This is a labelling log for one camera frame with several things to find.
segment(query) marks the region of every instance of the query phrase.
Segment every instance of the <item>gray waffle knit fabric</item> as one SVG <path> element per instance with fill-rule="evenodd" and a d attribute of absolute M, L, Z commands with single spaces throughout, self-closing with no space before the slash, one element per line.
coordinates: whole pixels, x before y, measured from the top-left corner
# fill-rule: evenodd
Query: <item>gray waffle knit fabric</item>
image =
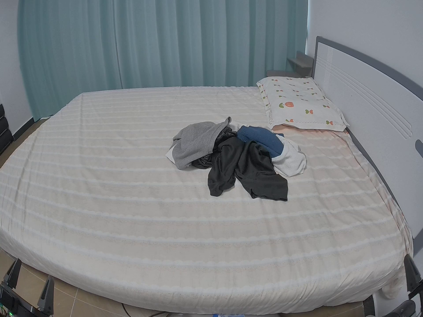
<path fill-rule="evenodd" d="M 194 123 L 181 129 L 173 137 L 172 157 L 178 169 L 186 168 L 192 161 L 213 152 L 214 141 L 219 133 L 230 123 L 230 116 L 215 124 L 206 121 Z"/>

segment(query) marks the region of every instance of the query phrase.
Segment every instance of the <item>bed sheet wrinkle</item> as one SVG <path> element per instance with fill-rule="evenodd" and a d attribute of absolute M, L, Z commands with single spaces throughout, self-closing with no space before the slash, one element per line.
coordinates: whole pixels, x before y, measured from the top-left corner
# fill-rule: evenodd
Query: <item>bed sheet wrinkle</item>
<path fill-rule="evenodd" d="M 228 115 L 267 124 L 255 87 L 75 98 L 0 169 L 0 246 L 79 288 L 161 311 L 300 312 L 382 287 L 394 295 L 410 230 L 347 133 L 284 128 L 307 156 L 284 203 L 252 199 L 239 182 L 211 197 L 208 170 L 164 157 L 180 128 Z"/>

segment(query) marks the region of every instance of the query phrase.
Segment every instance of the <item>curtain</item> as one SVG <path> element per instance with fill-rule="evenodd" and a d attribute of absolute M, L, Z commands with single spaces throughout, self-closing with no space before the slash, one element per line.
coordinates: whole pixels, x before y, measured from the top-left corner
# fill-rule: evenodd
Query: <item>curtain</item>
<path fill-rule="evenodd" d="M 304 51 L 308 0 L 20 0 L 34 119 L 81 92 L 251 86 Z"/>
<path fill-rule="evenodd" d="M 122 88 L 113 0 L 19 0 L 18 44 L 35 120 L 82 92 Z"/>

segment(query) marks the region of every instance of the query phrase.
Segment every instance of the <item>floor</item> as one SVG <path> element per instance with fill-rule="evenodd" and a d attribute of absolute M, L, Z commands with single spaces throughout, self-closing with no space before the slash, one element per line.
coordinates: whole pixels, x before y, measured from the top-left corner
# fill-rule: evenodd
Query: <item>floor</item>
<path fill-rule="evenodd" d="M 32 134 L 45 120 L 33 124 L 18 140 L 13 142 L 0 155 L 0 167 L 8 157 L 18 148 L 24 140 Z M 0 280 L 13 263 L 13 256 L 0 249 Z M 31 303 L 37 306 L 41 290 L 44 287 L 47 274 L 38 271 L 33 267 L 23 264 L 18 284 L 15 291 Z M 76 288 L 68 283 L 55 279 L 54 291 L 54 316 L 55 317 L 116 317 L 128 315 L 125 313 L 122 304 L 105 297 L 100 297 Z M 125 305 L 131 317 L 147 317 L 157 311 L 137 308 Z M 280 314 L 281 317 L 363 317 L 363 303 L 346 303 L 339 306 L 322 306 L 313 311 L 297 314 Z"/>

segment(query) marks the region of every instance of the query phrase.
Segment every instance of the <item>blue knit garment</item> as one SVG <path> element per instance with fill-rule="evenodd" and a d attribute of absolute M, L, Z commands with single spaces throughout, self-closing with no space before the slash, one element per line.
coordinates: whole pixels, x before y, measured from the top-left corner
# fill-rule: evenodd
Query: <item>blue knit garment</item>
<path fill-rule="evenodd" d="M 270 130 L 261 127 L 246 127 L 243 125 L 236 133 L 241 141 L 256 141 L 260 143 L 270 154 L 270 157 L 276 157 L 282 154 L 283 144 L 276 137 L 276 134 Z"/>

